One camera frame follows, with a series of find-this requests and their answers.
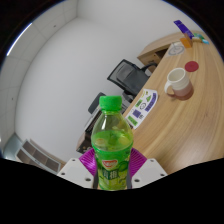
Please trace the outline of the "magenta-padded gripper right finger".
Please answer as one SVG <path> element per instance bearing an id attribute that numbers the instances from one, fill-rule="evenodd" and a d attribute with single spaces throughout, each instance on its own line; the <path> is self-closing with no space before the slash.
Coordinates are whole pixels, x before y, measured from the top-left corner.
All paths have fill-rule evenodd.
<path id="1" fill-rule="evenodd" d="M 137 149 L 131 150 L 127 188 L 135 189 L 165 177 L 167 173 L 156 159 L 147 159 Z"/>

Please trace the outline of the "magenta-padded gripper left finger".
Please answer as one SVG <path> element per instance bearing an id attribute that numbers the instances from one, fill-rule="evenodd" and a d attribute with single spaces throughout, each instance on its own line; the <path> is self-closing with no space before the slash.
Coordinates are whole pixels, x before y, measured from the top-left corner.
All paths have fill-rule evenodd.
<path id="1" fill-rule="evenodd" d="M 79 158 L 71 158 L 58 176 L 81 187 L 96 189 L 98 179 L 94 149 L 87 150 Z"/>

